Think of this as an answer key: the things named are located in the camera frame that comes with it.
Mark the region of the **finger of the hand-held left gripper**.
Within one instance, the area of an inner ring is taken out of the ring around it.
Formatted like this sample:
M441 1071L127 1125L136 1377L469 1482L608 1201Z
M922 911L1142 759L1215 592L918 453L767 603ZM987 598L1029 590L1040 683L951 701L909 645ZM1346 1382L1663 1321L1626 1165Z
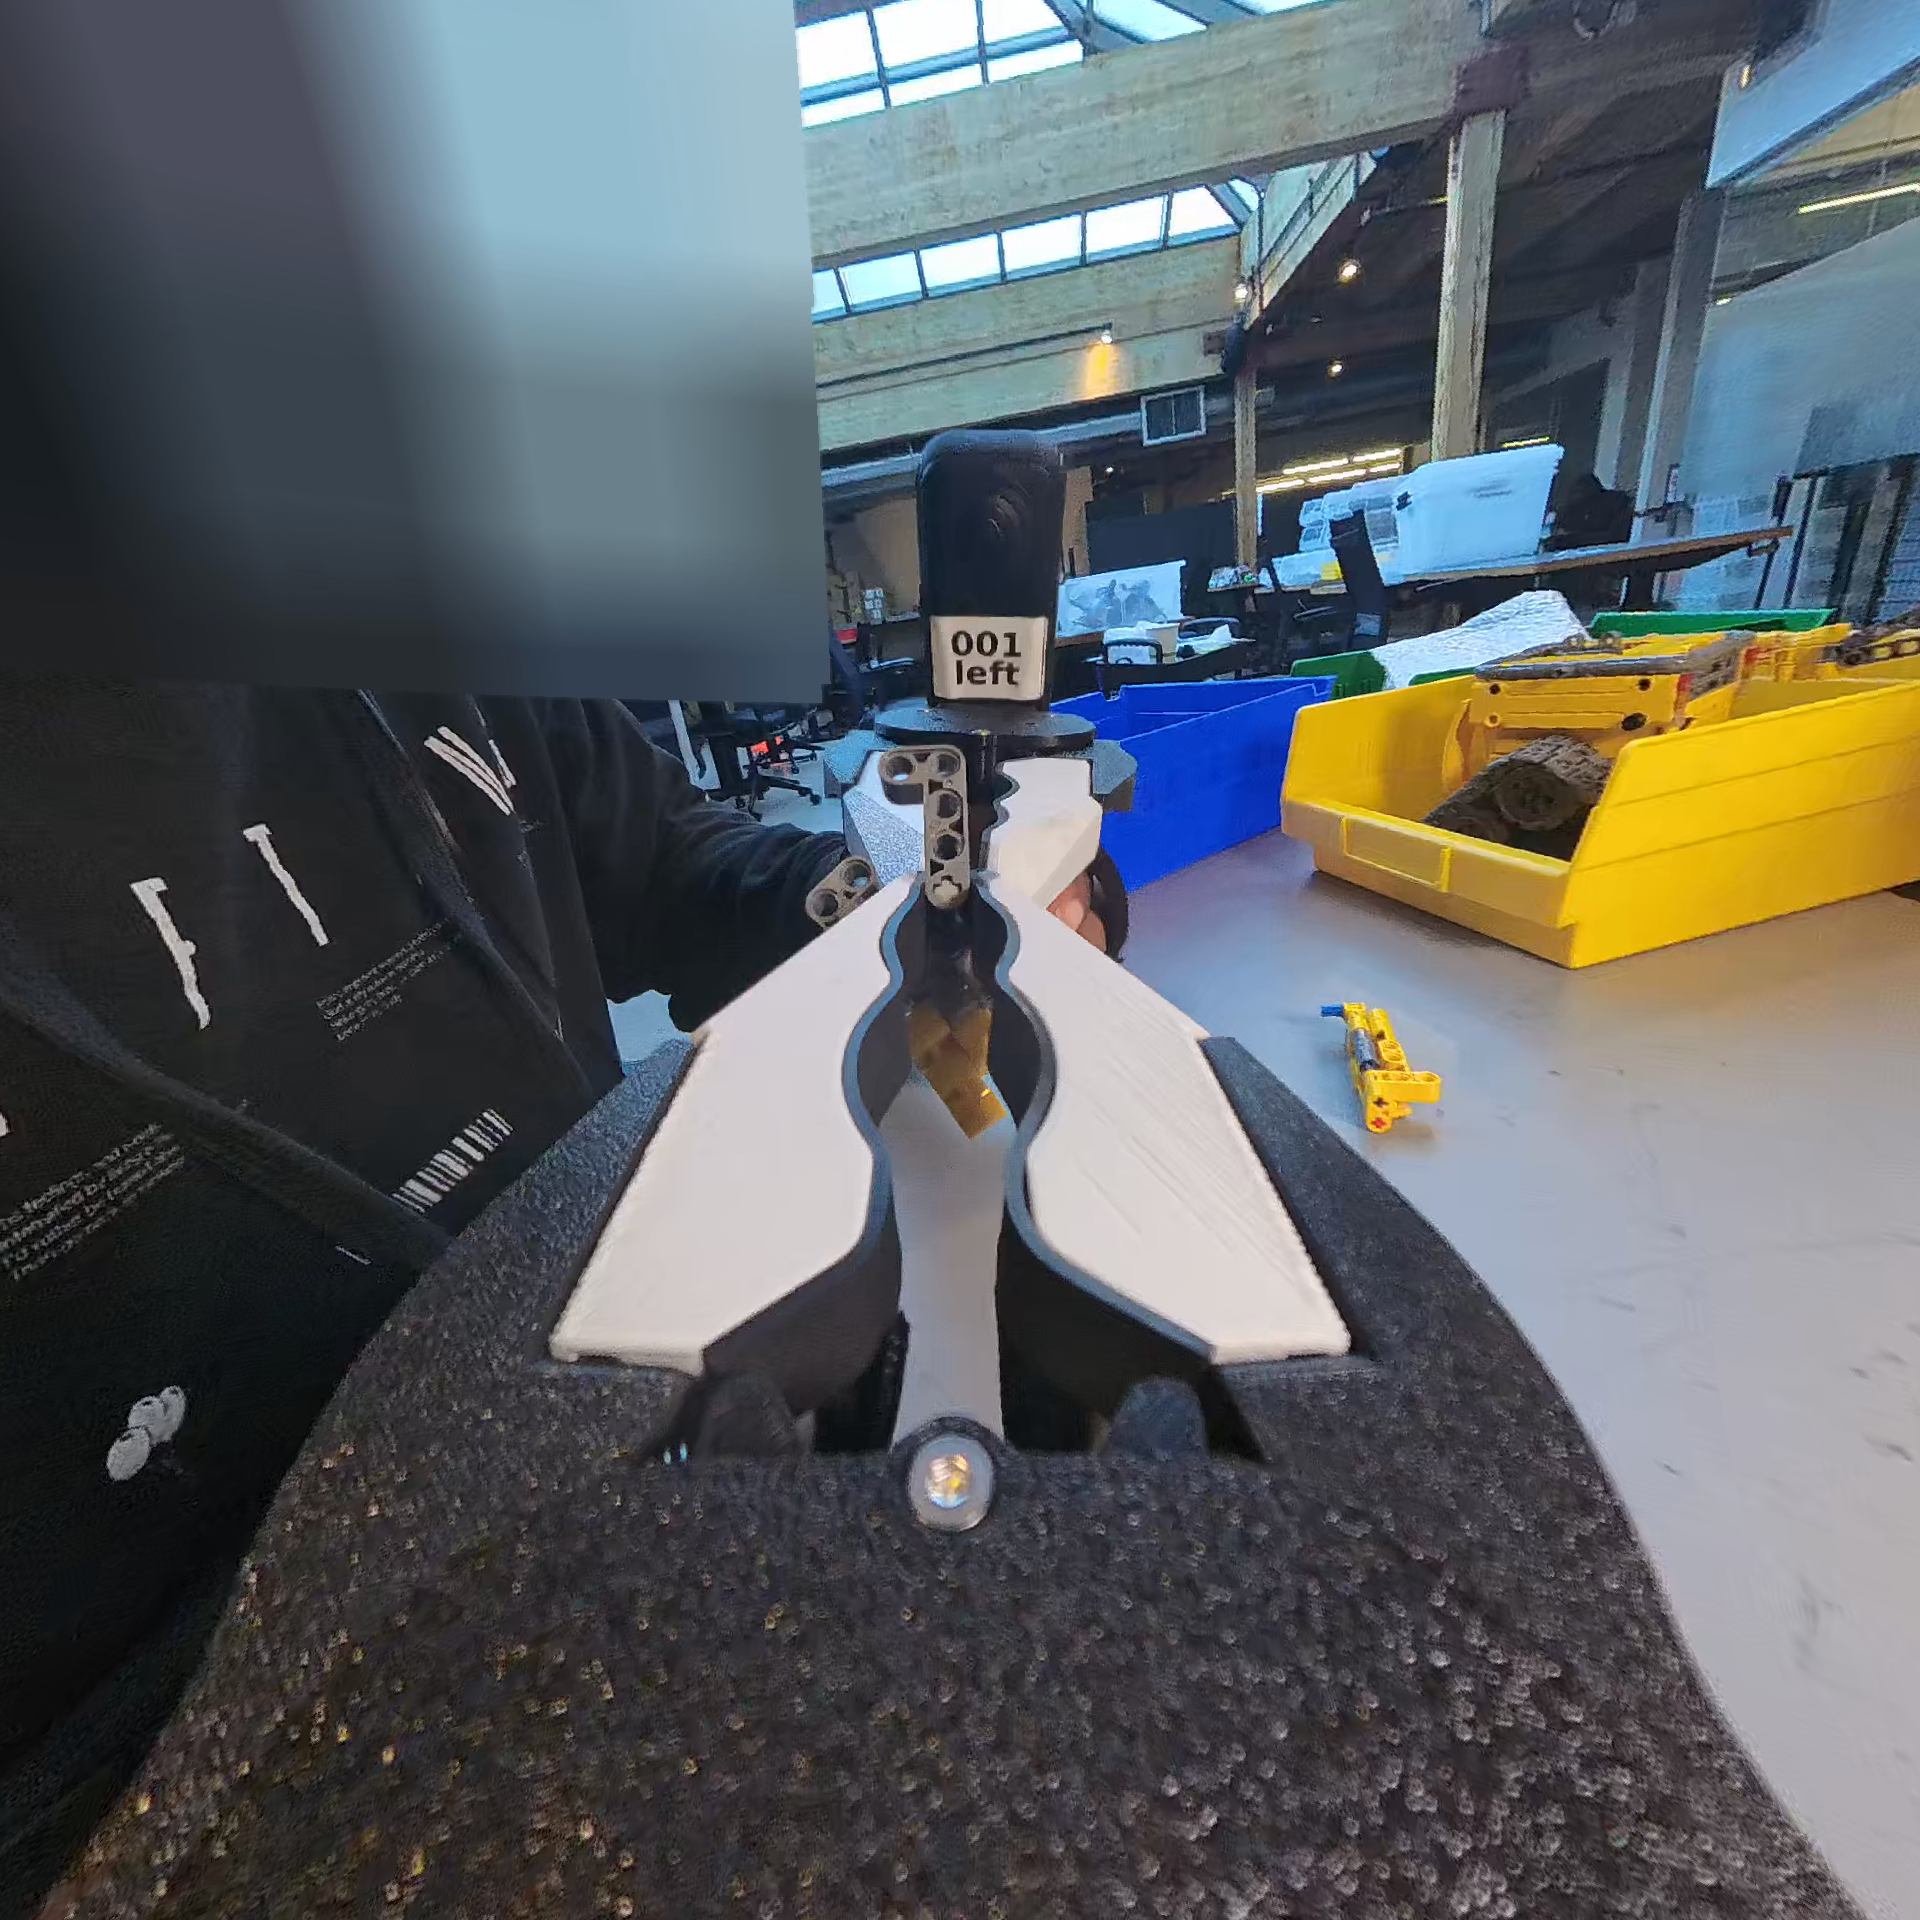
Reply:
M1101 805L1093 763L1079 757L1008 759L999 766L982 874L1000 903L1050 907L1098 851Z
M878 886L921 875L921 793L891 801L880 777L898 755L898 749L878 749L841 797L848 851L867 864Z

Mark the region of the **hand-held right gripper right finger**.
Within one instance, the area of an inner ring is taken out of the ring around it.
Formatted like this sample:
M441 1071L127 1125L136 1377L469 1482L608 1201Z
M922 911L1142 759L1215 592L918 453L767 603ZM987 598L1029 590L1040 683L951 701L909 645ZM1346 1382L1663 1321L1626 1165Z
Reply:
M1343 1366L1352 1333L1208 1033L1008 882L973 902L991 1086L1015 1120L995 1241L1000 1431L1094 1453L1141 1385L1253 1450L1242 1375Z

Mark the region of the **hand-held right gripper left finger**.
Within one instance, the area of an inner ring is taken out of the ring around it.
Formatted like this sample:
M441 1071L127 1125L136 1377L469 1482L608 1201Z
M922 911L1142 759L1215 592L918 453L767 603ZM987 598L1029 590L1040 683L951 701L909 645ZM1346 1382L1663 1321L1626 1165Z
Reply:
M546 1375L662 1393L697 1427L754 1382L824 1454L894 1447L904 1370L896 1183L921 882L885 882L714 1013L546 1333Z

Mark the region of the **grey and yellow brick assembly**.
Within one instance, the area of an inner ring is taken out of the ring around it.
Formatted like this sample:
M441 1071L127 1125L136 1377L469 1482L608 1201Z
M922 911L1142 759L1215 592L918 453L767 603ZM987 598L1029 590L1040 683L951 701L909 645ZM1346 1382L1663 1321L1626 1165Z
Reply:
M975 971L966 915L933 907L904 1005L909 1063L973 1142L1005 1118L991 1089L991 999Z

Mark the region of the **person's left forearm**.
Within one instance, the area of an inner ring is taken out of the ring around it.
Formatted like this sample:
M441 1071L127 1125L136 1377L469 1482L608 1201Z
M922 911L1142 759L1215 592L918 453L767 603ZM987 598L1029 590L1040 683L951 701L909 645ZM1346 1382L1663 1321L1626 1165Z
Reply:
M683 1033L817 936L808 895L837 832L755 824L705 801L614 703L585 703L566 777L574 864L613 1005L662 994Z

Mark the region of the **grey desk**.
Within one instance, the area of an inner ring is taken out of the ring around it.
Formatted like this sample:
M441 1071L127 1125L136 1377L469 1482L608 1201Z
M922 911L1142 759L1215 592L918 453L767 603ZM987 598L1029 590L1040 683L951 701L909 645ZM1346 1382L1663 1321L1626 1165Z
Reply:
M1874 895L1567 971L1270 832L1142 887L1125 950L1477 1267L1872 1915L1918 1893L1914 921ZM1442 1099L1371 1137L1335 1001Z

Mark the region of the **clear plastic box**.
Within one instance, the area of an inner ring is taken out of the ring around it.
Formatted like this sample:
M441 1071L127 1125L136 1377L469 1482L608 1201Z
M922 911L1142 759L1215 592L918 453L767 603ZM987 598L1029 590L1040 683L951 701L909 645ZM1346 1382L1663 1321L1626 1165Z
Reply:
M1183 560L1118 568L1059 581L1055 641L1131 626L1176 626L1183 621Z

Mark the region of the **blue storage bin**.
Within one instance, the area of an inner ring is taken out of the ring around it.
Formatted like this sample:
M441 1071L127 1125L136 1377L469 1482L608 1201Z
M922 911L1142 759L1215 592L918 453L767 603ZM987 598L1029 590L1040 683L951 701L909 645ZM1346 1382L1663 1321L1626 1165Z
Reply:
M1278 831L1294 720L1333 691L1329 679L1162 681L1057 703L1136 761L1134 805L1101 831L1125 887Z

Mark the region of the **black cart tray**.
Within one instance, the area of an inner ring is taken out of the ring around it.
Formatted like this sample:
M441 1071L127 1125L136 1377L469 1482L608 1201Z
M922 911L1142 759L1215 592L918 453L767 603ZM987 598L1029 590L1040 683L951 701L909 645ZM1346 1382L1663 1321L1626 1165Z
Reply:
M1094 689L1104 703L1114 703L1131 689L1190 686L1203 681L1231 681L1254 673L1264 651L1254 641L1194 641L1185 654L1170 658L1113 658L1093 661Z

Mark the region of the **yellow brick piston assembly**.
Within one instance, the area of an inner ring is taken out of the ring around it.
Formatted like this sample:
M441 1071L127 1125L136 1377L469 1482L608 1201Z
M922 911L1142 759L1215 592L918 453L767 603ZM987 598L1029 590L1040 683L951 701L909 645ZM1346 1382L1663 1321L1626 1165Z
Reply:
M1318 1017L1342 1025L1351 1086L1365 1129L1371 1137L1389 1134L1414 1109L1442 1099L1442 1077L1409 1067L1385 1009L1349 999L1323 1005Z

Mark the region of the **stack of clear boxes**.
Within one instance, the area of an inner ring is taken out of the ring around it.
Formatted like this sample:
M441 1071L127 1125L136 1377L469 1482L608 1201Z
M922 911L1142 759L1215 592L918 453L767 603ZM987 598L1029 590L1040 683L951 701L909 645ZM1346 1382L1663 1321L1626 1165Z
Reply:
M1371 477L1352 487L1339 487L1318 497L1310 497L1297 517L1297 553L1333 552L1333 530L1339 521L1365 519L1367 538L1378 560L1385 565L1398 553L1401 528L1395 501L1401 494L1401 477Z

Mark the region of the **white crumpled foam sheet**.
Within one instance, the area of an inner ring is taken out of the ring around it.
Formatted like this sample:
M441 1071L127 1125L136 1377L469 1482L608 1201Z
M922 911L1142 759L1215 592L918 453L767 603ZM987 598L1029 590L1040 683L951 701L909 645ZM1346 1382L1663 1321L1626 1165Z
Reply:
M1407 689L1421 678L1470 675L1479 665L1531 654L1586 635L1561 592L1517 592L1448 629L1391 641L1373 649L1383 689Z

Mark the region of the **yellow tracked toy vehicle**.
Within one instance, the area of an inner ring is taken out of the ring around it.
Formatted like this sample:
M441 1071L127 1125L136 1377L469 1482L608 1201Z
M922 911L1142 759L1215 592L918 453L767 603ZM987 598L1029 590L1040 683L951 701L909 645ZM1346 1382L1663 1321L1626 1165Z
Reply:
M1456 728L1461 787L1426 824L1546 857L1573 857L1621 753L1731 720L1752 689L1914 678L1918 614L1794 629L1747 617L1731 629L1566 641L1471 673Z

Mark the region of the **white storage box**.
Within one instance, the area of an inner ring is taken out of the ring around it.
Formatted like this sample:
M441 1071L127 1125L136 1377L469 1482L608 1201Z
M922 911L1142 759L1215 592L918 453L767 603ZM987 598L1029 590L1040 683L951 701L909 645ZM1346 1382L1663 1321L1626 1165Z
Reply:
M1381 562L1391 585L1529 560L1538 553L1566 453L1541 441L1423 464L1389 485L1393 541Z

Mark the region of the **person's black printed hoodie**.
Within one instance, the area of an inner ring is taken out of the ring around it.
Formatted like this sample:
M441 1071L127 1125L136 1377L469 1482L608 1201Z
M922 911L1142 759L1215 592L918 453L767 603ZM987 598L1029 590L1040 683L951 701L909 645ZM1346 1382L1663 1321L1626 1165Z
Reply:
M5 1915L357 1354L619 1081L585 703L5 673Z

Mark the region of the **large yellow storage bin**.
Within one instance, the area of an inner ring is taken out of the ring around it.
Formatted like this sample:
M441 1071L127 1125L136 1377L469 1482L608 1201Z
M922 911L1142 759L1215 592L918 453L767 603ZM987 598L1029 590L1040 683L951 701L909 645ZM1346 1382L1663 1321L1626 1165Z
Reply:
M1914 679L1761 681L1624 745L1569 861L1429 829L1464 709L1463 679L1302 709L1282 831L1315 872L1562 969L1918 878Z

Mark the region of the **wooden work table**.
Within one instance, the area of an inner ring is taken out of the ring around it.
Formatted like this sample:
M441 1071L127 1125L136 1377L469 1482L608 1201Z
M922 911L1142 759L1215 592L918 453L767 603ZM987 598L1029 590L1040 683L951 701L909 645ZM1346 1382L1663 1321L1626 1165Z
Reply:
M1728 557L1771 557L1783 542L1794 541L1790 523L1747 527L1720 535L1689 535L1641 545L1593 545L1579 549L1551 549L1520 560L1480 562L1474 568L1447 568L1430 573L1393 575L1385 560L1378 562L1389 603L1463 607L1470 614L1493 607L1512 592L1533 592L1550 585L1557 592L1575 590L1587 595L1582 581L1617 578L1621 592L1611 608L1651 608L1651 589L1662 576L1677 569L1699 568ZM1283 562L1269 560L1256 569L1217 568L1208 575L1213 592L1342 592L1337 557L1312 552L1296 568L1297 578L1282 576Z

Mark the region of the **green storage bin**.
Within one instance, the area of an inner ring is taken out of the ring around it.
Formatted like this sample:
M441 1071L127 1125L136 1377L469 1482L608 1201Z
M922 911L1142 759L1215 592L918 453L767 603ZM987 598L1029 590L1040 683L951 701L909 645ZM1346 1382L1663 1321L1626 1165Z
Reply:
M1835 622L1833 608L1790 610L1736 610L1736 614L1630 614L1597 615L1586 635L1543 648L1541 651L1573 651L1575 656L1617 656L1663 651L1671 642L1702 641L1719 633L1813 633ZM1383 670L1373 651L1349 651L1337 656L1310 656L1286 670L1294 679L1329 681L1333 697L1359 697L1383 689ZM1466 675L1421 678L1414 686L1447 681Z

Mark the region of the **thick wooden post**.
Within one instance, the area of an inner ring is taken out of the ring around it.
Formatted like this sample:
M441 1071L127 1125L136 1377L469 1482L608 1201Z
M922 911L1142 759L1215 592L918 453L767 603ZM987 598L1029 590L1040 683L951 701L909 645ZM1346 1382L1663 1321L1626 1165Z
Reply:
M1447 222L1430 384L1430 458L1480 447L1480 381L1497 251L1505 110L1466 114L1447 153Z

